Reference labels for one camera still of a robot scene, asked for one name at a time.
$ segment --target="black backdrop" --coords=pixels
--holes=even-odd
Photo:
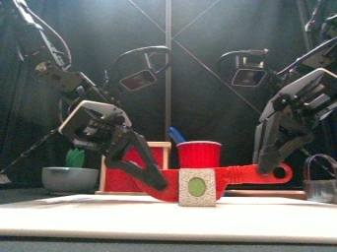
[[[72,71],[100,85],[104,71],[126,51],[166,43],[164,0],[28,0],[31,9],[64,38],[72,53]],[[314,1],[304,3],[309,15]],[[229,51],[270,50],[267,65],[279,71],[305,53],[298,2],[293,0],[174,0],[171,6],[171,125],[187,140],[222,143],[221,164],[249,164],[259,114],[271,95],[271,84],[257,88],[226,85],[215,74],[215,61]],[[57,122],[59,93],[35,81],[16,53],[7,20],[0,33],[0,165],[4,167]],[[227,73],[233,61],[227,62]],[[154,86],[120,97],[134,130],[147,141],[164,141],[164,78]],[[326,153],[326,132],[318,131],[314,152]],[[41,183],[41,168],[64,165],[71,148],[56,135],[9,170],[17,183]],[[294,179],[301,185],[304,156],[293,154]],[[172,146],[171,167],[178,167]],[[86,166],[100,166],[88,153]]]

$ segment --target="gray bowl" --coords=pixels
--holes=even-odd
[[[98,183],[99,170],[74,167],[44,167],[41,184],[55,195],[92,192]]]

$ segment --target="white table surface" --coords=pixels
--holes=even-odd
[[[337,205],[223,197],[179,207],[148,196],[74,195],[0,205],[0,235],[337,244]]]

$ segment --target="red plastic toy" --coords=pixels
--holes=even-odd
[[[279,168],[285,171],[285,177],[277,178],[271,173],[262,175],[257,171],[257,164],[243,166],[215,167],[215,198],[219,199],[223,195],[226,185],[238,184],[279,184],[290,181],[293,177],[291,168],[282,163]],[[147,186],[139,179],[134,181],[140,190],[155,199],[166,202],[179,201],[179,169],[160,170],[168,185],[164,190],[159,191]]]

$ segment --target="green object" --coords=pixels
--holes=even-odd
[[[82,167],[83,163],[84,163],[84,151],[80,151],[78,148],[69,150],[65,157],[65,166]]]
[[[189,181],[189,192],[191,193],[193,196],[201,197],[205,195],[207,190],[207,185],[205,180],[201,177],[194,177]]]

